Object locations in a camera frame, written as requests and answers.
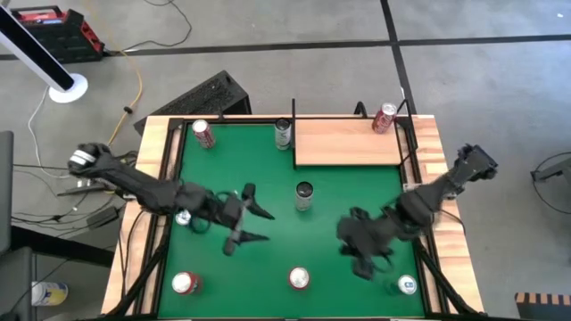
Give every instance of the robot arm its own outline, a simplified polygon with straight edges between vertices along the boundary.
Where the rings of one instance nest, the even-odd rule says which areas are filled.
[[[187,210],[192,218],[205,219],[228,227],[231,235],[224,245],[224,253],[231,255],[234,245],[250,241],[268,240],[267,236],[242,231],[244,210],[274,219],[255,201],[255,185],[246,184],[241,200],[228,193],[222,201],[212,191],[195,183],[162,181],[127,166],[115,159],[104,144],[81,144],[68,161],[70,173],[76,177],[102,178],[136,196],[146,210],[159,215],[174,215]]]
[[[337,238],[343,241],[341,253],[353,256],[352,270],[356,276],[372,279],[376,268],[373,256],[389,260],[393,238],[410,241],[434,223],[445,198],[454,198],[464,185],[479,179],[492,179],[498,164],[480,146],[466,145],[459,150],[454,167],[434,182],[402,193],[394,207],[385,206],[378,218],[359,208],[352,208],[349,217],[337,225]]]

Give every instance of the wooden platform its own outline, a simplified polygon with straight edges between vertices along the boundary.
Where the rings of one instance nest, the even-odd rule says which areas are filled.
[[[227,116],[229,119],[247,119],[250,117],[255,118],[278,118],[285,117],[291,118],[291,115],[232,115]],[[300,115],[298,121],[305,121],[302,118],[315,118],[315,117],[339,117],[355,119],[339,119],[346,123],[344,128],[350,127],[355,124],[356,127],[364,126],[361,124],[363,119],[359,116],[353,115]],[[216,116],[188,116],[188,119],[216,119]],[[168,124],[170,116],[152,116],[147,119],[145,133],[141,142],[139,150],[139,158],[137,160],[137,169],[145,173],[158,177],[161,171],[162,154],[164,151],[165,140],[167,137]],[[432,115],[416,115],[413,116],[414,126],[418,140],[418,162],[420,166],[421,176],[424,183],[431,182],[442,173],[445,173],[448,168],[446,166],[446,159],[443,154],[443,147],[440,141],[438,128],[436,127],[436,120]],[[176,159],[176,150],[178,149],[178,135],[179,130],[175,131],[175,137],[172,140],[173,145],[170,155],[170,162],[168,165],[167,177],[171,177],[174,160]],[[444,203],[443,208],[454,215],[459,216],[458,207],[456,202],[447,201]],[[125,210],[124,219],[121,226],[121,240],[123,249],[126,249],[127,236],[130,231],[135,217],[140,211],[140,207],[136,202],[130,202]],[[130,246],[130,254],[128,261],[126,285],[129,288],[136,280],[141,271],[141,263],[143,259],[143,252],[145,249],[145,241],[150,222],[150,215],[144,215],[139,219]],[[157,238],[160,238],[161,230],[157,230]],[[442,217],[440,223],[434,227],[434,238],[438,249],[441,269],[447,278],[450,280],[452,286],[464,298],[466,303],[472,308],[482,311],[483,306],[478,291],[472,262],[468,252],[468,245],[466,238],[463,235],[462,227],[450,218]],[[438,301],[434,286],[434,281],[430,277],[429,272],[426,271],[426,279],[428,281],[428,288],[430,294],[430,301],[432,303],[433,311],[439,311]],[[155,280],[154,273],[147,281],[145,300],[143,304],[143,313],[149,312],[151,308],[151,298],[153,296],[153,287]],[[121,292],[121,268],[120,268],[120,251],[115,251],[115,258],[111,273],[109,275],[109,283],[105,293],[105,298],[102,306],[102,313],[106,313],[113,309],[120,300]]]
[[[398,165],[394,124],[384,134],[371,119],[298,119],[295,121],[297,165]]]

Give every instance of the silver can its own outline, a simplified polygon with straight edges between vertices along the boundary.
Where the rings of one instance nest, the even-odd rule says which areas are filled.
[[[181,226],[188,226],[188,224],[190,224],[191,217],[192,216],[190,215],[188,210],[183,210],[179,212],[177,215],[175,215],[175,220],[177,221],[177,224]]]
[[[412,276],[404,275],[399,277],[397,286],[400,292],[407,295],[412,295],[417,291],[417,280],[415,280]]]
[[[301,182],[295,187],[295,208],[300,211],[308,210],[313,199],[313,186],[308,182]]]
[[[295,290],[304,290],[310,284],[310,274],[304,267],[295,267],[289,272],[289,284]]]
[[[292,140],[292,123],[288,119],[276,120],[276,147],[279,150],[286,150],[289,148],[289,143]]]

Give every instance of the gray floor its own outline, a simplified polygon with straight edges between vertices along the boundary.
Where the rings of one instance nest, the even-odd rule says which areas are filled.
[[[12,0],[10,6],[54,3],[83,12],[105,41],[105,32],[86,11],[85,2]],[[174,42],[184,35],[184,21],[170,6],[155,8],[136,0],[91,3],[121,47],[147,38]],[[388,38],[380,3],[373,0],[177,0],[177,4],[193,23],[191,37],[179,46]],[[571,4],[564,1],[392,0],[390,5],[400,39],[571,33]],[[515,292],[569,294],[571,217],[539,201],[529,171],[554,153],[571,151],[571,129],[566,126],[571,120],[567,107],[571,101],[570,44],[406,47],[402,54],[418,112],[436,115],[449,161],[454,160],[457,148],[471,143],[482,145],[500,163],[497,178],[469,185],[459,198],[485,309],[495,316],[516,317]],[[348,112],[359,100],[373,110],[381,102],[401,100],[387,47],[134,59],[145,92],[129,124],[220,70],[227,70],[250,94],[254,113],[287,112],[293,97],[305,113]],[[58,105],[46,100],[35,121],[45,165],[63,166],[79,143],[105,142],[122,106],[137,92],[135,73],[124,58],[66,68],[84,74],[90,89],[75,103]],[[20,62],[0,62],[0,71],[0,128],[15,132],[15,161],[35,163],[26,125],[45,84]],[[139,142],[140,137],[127,125],[113,150],[136,149]],[[75,185],[73,179],[46,179],[58,191]],[[540,189],[550,202],[571,210],[565,182],[556,178]],[[96,208],[105,197],[90,196],[79,212]],[[76,201],[55,200],[34,177],[14,175],[14,211],[50,215],[67,210]],[[76,237],[104,247],[117,238],[117,225]],[[49,271],[52,265],[46,260],[38,273]],[[66,317],[94,316],[107,274],[103,268],[75,263],[63,267],[58,280],[81,289],[74,291],[78,297],[70,297],[57,309],[42,309],[40,316],[64,311]]]

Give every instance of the soda can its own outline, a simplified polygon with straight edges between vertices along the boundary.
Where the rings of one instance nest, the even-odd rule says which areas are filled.
[[[198,289],[200,277],[192,272],[180,272],[172,278],[172,289],[178,294],[190,294]]]
[[[396,106],[392,103],[383,103],[373,120],[373,130],[377,134],[383,134],[396,118]]]
[[[310,273],[303,267],[295,267],[289,272],[288,281],[295,290],[305,290],[310,284]]]
[[[412,276],[404,275],[399,277],[399,281],[396,286],[398,287],[399,292],[412,295],[417,291],[417,280]]]
[[[292,140],[292,123],[288,119],[276,120],[276,147],[279,150],[286,150],[289,148],[289,143]]]
[[[177,213],[177,215],[175,215],[175,220],[177,221],[177,224],[181,226],[188,226],[188,224],[190,224],[191,217],[192,216],[190,215],[188,210],[183,210]]]
[[[193,123],[193,132],[202,148],[212,148],[216,144],[216,138],[214,138],[211,126],[206,120],[196,120]]]
[[[56,306],[68,297],[69,288],[61,282],[32,282],[32,306]]]
[[[313,186],[308,182],[301,182],[295,187],[295,208],[300,211],[311,207],[313,198]]]

